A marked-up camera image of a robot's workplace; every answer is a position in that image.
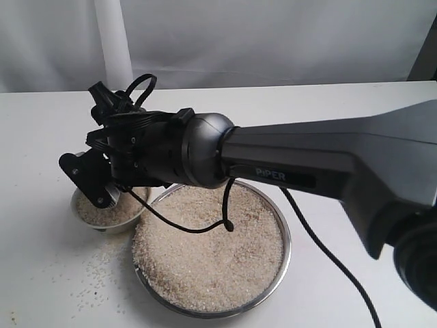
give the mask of table surface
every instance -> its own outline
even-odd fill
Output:
[[[437,84],[427,81],[156,90],[146,107],[193,107],[251,126],[372,115],[435,98]],[[254,182],[278,204],[292,235],[290,267],[277,291],[246,314],[208,322],[155,302],[136,280],[128,236],[105,237],[70,211],[74,185],[57,161],[86,149],[86,133],[96,129],[92,106],[86,92],[0,94],[0,327],[372,327],[357,291],[306,235],[280,191]],[[383,327],[437,326],[437,313],[398,278],[390,247],[372,260],[336,201],[294,195],[367,289]]]

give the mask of white backdrop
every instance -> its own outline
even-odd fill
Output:
[[[405,80],[436,0],[3,0],[0,92]]]

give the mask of piper robot arm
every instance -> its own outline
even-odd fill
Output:
[[[217,188],[245,178],[339,200],[367,253],[394,246],[405,284],[437,311],[437,100],[389,113],[237,127],[218,113],[146,111],[124,92],[92,86],[81,154],[59,164],[99,208],[128,187]]]

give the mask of uncooked rice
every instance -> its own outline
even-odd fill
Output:
[[[135,187],[133,191],[142,199],[147,199],[147,188]],[[83,193],[80,193],[77,197],[76,209],[86,223],[97,227],[108,227],[132,219],[143,209],[143,205],[129,193],[122,193],[115,207],[101,209],[95,207]]]
[[[154,208],[187,228],[221,219],[224,188],[183,187]],[[229,197],[233,232],[219,227],[189,234],[143,213],[133,244],[134,262],[165,300],[187,310],[221,312],[254,300],[282,263],[282,235],[265,201],[234,185]]]

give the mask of small bowl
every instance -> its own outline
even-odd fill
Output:
[[[285,217],[283,216],[279,208],[274,204],[274,202],[269,197],[267,197],[264,193],[262,193],[259,189],[241,181],[235,181],[234,184],[244,187],[249,191],[255,193],[257,196],[261,197],[267,203],[268,207],[273,212],[275,219],[277,220],[278,227],[281,231],[281,236],[282,236],[283,254],[282,254],[281,266],[279,267],[276,277],[272,280],[269,287],[267,287],[265,291],[263,291],[252,301],[249,301],[248,303],[241,305],[240,307],[236,307],[234,309],[221,311],[221,312],[200,312],[200,311],[187,310],[185,308],[174,305],[168,302],[167,300],[165,300],[164,298],[162,298],[150,286],[147,277],[144,276],[143,274],[143,271],[136,264],[134,264],[135,272],[137,273],[137,277],[139,278],[139,281],[143,284],[145,289],[153,296],[153,298],[155,298],[155,300],[157,300],[159,303],[164,305],[166,308],[169,308],[170,310],[173,310],[174,312],[183,314],[185,316],[190,316],[193,318],[201,318],[201,319],[227,318],[230,316],[236,316],[237,314],[241,314],[243,312],[249,311],[250,309],[253,309],[255,306],[265,301],[276,290],[276,288],[279,286],[282,279],[284,278],[292,254],[292,238],[290,236],[290,231],[288,229],[288,225],[287,225],[287,221],[285,220]],[[168,188],[164,193],[162,193],[160,196],[158,196],[152,202],[152,205],[163,200],[167,196],[171,195],[174,191],[183,187],[185,186],[182,184],[173,185],[172,187]]]
[[[147,188],[147,187],[145,187],[145,188],[147,189],[147,195],[146,195],[145,201],[148,201],[150,198],[150,188]],[[79,213],[77,212],[76,203],[77,203],[77,199],[80,196],[80,194],[82,194],[82,191],[79,188],[77,188],[74,191],[73,196],[71,197],[70,207],[71,207],[71,210],[72,210],[74,216],[80,222],[82,222],[82,224],[85,224],[86,226],[90,227],[91,229],[97,230],[99,232],[103,232],[105,234],[119,234],[119,233],[125,232],[129,229],[133,229],[137,225],[137,223],[139,222],[140,216],[145,210],[145,207],[143,207],[134,217],[130,218],[129,220],[127,220],[125,222],[121,222],[121,223],[115,224],[115,225],[106,225],[106,226],[100,227],[98,225],[92,225],[92,224],[85,222],[82,219],[82,217],[79,215]]]

